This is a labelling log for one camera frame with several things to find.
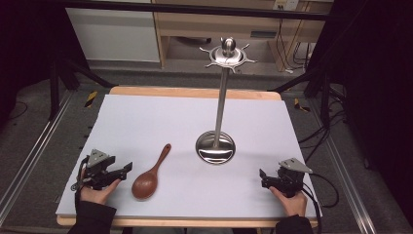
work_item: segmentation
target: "spoon handle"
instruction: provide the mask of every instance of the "spoon handle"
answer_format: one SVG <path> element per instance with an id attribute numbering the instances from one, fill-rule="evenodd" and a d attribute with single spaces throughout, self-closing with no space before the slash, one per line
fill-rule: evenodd
<path id="1" fill-rule="evenodd" d="M 151 169 L 151 171 L 157 171 L 159 166 L 161 166 L 162 162 L 164 161 L 164 159 L 167 157 L 167 155 L 169 154 L 171 149 L 170 144 L 168 143 L 167 145 L 165 145 L 164 149 L 161 152 L 161 155 L 159 156 L 158 162 L 155 164 L 155 166 Z"/>

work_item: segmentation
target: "human hand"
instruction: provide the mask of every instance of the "human hand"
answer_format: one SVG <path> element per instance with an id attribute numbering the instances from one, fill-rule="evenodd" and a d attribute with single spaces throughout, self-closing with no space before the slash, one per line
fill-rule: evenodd
<path id="1" fill-rule="evenodd" d="M 92 202 L 92 203 L 98 203 L 100 205 L 105 205 L 107 199 L 109 198 L 109 195 L 115 191 L 116 187 L 118 184 L 121 182 L 120 179 L 116 179 L 113 181 L 109 186 L 106 188 L 103 188 L 102 190 L 93 190 L 89 188 L 88 186 L 83 186 L 83 188 L 80 191 L 80 201 L 85 201 L 85 202 Z"/>
<path id="2" fill-rule="evenodd" d="M 271 192 L 282 202 L 285 214 L 287 216 L 299 215 L 304 216 L 307 208 L 307 197 L 299 191 L 294 197 L 285 197 L 277 188 L 271 186 Z"/>

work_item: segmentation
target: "white paper sheet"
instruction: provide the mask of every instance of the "white paper sheet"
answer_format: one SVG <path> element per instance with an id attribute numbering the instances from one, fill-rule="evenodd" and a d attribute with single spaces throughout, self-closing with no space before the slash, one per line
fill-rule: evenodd
<path id="1" fill-rule="evenodd" d="M 294 157 L 303 162 L 285 103 L 226 99 L 222 132 L 231 136 L 237 150 L 230 162 L 213 166 L 198 157 L 195 143 L 215 129 L 217 104 L 216 98 L 106 96 L 56 214 L 76 214 L 70 186 L 80 161 L 95 148 L 116 156 L 109 171 L 133 162 L 128 179 L 107 203 L 118 209 L 116 216 L 284 216 L 280 202 L 261 187 L 259 169 L 277 176 L 279 161 Z M 136 200 L 131 194 L 133 181 L 155 165 L 167 143 L 171 151 L 159 169 L 157 191 L 145 201 Z M 308 175 L 304 181 L 313 189 Z M 311 202 L 306 216 L 316 217 Z"/>

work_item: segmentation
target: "spoon bowl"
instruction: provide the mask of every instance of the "spoon bowl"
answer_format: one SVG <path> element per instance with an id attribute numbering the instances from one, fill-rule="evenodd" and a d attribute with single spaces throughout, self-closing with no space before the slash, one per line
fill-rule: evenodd
<path id="1" fill-rule="evenodd" d="M 133 194 L 133 197 L 137 199 L 147 199 L 154 194 L 158 186 L 159 166 L 161 166 L 162 162 L 169 154 L 170 148 L 170 144 L 165 145 L 155 166 L 148 172 L 141 174 L 136 178 L 131 187 L 131 193 Z"/>

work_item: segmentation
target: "round metal base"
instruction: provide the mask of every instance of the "round metal base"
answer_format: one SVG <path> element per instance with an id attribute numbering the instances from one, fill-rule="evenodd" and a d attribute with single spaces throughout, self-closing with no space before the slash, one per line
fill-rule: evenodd
<path id="1" fill-rule="evenodd" d="M 215 131 L 202 134 L 196 143 L 196 150 L 200 158 L 213 165 L 224 164 L 230 161 L 235 154 L 235 143 L 225 133 L 220 134 L 219 144 L 214 146 Z"/>

